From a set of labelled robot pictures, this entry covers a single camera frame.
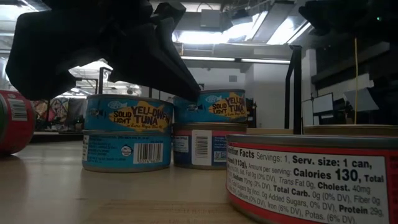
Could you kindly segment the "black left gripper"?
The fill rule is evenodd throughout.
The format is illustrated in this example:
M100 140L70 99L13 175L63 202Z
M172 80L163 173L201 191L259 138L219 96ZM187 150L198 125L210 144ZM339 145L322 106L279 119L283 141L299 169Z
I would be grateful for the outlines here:
M198 83L173 43L151 27L137 27L153 12L149 1L46 1L48 11L16 21L6 65L11 85L28 100L54 98L76 85L71 68L101 58L113 68L108 80L144 85L187 100Z

